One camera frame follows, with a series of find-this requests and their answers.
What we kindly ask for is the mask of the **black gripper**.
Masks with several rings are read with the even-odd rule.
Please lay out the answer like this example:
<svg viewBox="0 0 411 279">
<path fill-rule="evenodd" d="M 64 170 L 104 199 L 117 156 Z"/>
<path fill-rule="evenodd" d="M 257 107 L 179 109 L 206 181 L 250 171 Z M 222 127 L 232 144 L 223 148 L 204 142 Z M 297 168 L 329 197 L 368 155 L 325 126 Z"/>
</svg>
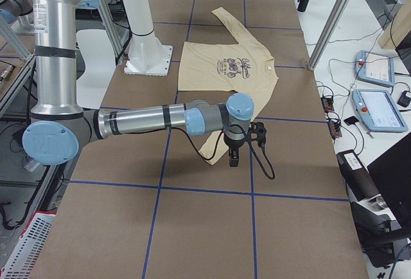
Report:
<svg viewBox="0 0 411 279">
<path fill-rule="evenodd" d="M 240 148 L 245 142 L 245 136 L 241 127 L 231 127 L 224 132 L 224 142 L 229 147 L 229 166 L 238 166 Z"/>
</svg>

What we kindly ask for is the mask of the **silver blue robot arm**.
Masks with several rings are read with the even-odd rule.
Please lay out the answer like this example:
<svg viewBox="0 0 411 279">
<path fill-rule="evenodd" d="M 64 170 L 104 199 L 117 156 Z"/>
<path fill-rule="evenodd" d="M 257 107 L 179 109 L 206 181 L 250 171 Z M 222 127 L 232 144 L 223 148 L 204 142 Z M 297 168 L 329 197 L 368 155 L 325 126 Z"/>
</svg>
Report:
<svg viewBox="0 0 411 279">
<path fill-rule="evenodd" d="M 109 136 L 146 134 L 166 129 L 188 138 L 218 132 L 229 148 L 229 164 L 238 165 L 239 149 L 251 142 L 254 102 L 243 93 L 225 103 L 201 100 L 129 111 L 85 110 L 76 99 L 76 8 L 100 0 L 32 0 L 35 22 L 37 104 L 22 145 L 44 165 L 61 165 L 84 146 Z"/>
<path fill-rule="evenodd" d="M 13 23 L 19 17 L 25 17 L 33 12 L 29 0 L 1 0 L 1 18 L 7 23 Z"/>
</svg>

